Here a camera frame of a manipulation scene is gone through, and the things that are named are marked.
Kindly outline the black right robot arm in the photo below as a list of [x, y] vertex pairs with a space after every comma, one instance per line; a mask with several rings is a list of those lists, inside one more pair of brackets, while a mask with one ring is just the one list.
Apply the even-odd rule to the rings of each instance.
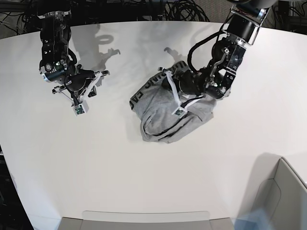
[[95, 78], [92, 70], [83, 70], [77, 65], [77, 57], [69, 48], [71, 39], [71, 1], [39, 0], [37, 17], [41, 20], [42, 42], [39, 72], [47, 82], [60, 84], [59, 89], [67, 90], [73, 100], [79, 100]]

